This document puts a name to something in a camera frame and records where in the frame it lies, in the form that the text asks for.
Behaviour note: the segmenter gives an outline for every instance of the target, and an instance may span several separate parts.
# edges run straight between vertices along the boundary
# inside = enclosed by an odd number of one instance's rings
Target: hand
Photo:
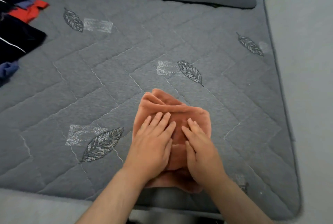
[[[227,178],[222,160],[213,142],[197,122],[187,120],[190,129],[182,126],[188,141],[186,144],[187,167],[193,179],[208,193],[214,192]]]
[[[166,128],[170,113],[159,112],[152,120],[148,116],[132,141],[123,169],[135,174],[135,179],[141,179],[146,184],[158,176],[167,166],[171,151],[171,135],[176,122],[171,122]]]

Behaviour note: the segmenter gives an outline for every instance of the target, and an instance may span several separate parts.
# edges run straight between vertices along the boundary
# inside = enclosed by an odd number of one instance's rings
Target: red fabric
[[[8,14],[18,18],[19,20],[22,20],[25,23],[29,23],[31,20],[37,18],[39,9],[44,9],[48,6],[48,3],[41,0],[36,0],[32,6],[27,8],[27,10],[16,8],[15,10],[10,11]]]
[[[171,136],[173,139],[170,158],[165,171],[156,178],[150,180],[146,187],[178,187],[189,193],[199,193],[202,187],[192,178],[187,168],[186,136],[181,126],[189,128],[187,119],[192,118],[202,130],[210,137],[210,115],[199,107],[191,107],[180,102],[173,96],[160,89],[153,89],[152,93],[146,92],[141,99],[139,109],[133,125],[133,138],[137,134],[144,120],[156,113],[171,113],[170,121],[176,121],[176,128]]]

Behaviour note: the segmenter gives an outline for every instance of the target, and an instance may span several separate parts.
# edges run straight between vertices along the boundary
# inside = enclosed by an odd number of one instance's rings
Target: white piping
[[[25,52],[23,49],[21,49],[20,47],[14,45],[14,44],[11,44],[10,42],[8,42],[8,41],[2,39],[1,37],[0,37],[0,39],[3,40],[5,43],[8,43],[9,45],[12,45],[12,46],[14,46],[14,47],[17,47],[18,49],[20,49],[20,50],[22,50],[24,53],[26,53],[26,52]]]

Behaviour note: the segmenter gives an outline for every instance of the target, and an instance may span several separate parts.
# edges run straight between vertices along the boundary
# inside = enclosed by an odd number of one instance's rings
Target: person's left hand
[[[158,176],[167,166],[171,151],[171,135],[176,122],[171,122],[170,113],[159,112],[152,120],[148,116],[132,141],[123,169],[135,174],[136,179],[142,179],[146,184]]]

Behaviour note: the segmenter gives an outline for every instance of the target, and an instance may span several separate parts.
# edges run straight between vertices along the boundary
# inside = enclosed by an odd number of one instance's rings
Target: gray quilted mattress cover
[[[268,216],[298,214],[263,0],[252,10],[162,0],[44,1],[50,7],[31,25],[46,41],[0,87],[0,187],[94,200],[126,159],[141,97],[160,88],[210,113],[226,172]],[[82,20],[83,32],[65,22],[64,8]],[[185,76],[180,60],[200,72],[202,84]],[[92,157],[90,142],[109,130],[109,149]],[[144,189],[137,206],[218,213],[204,192],[177,188]]]

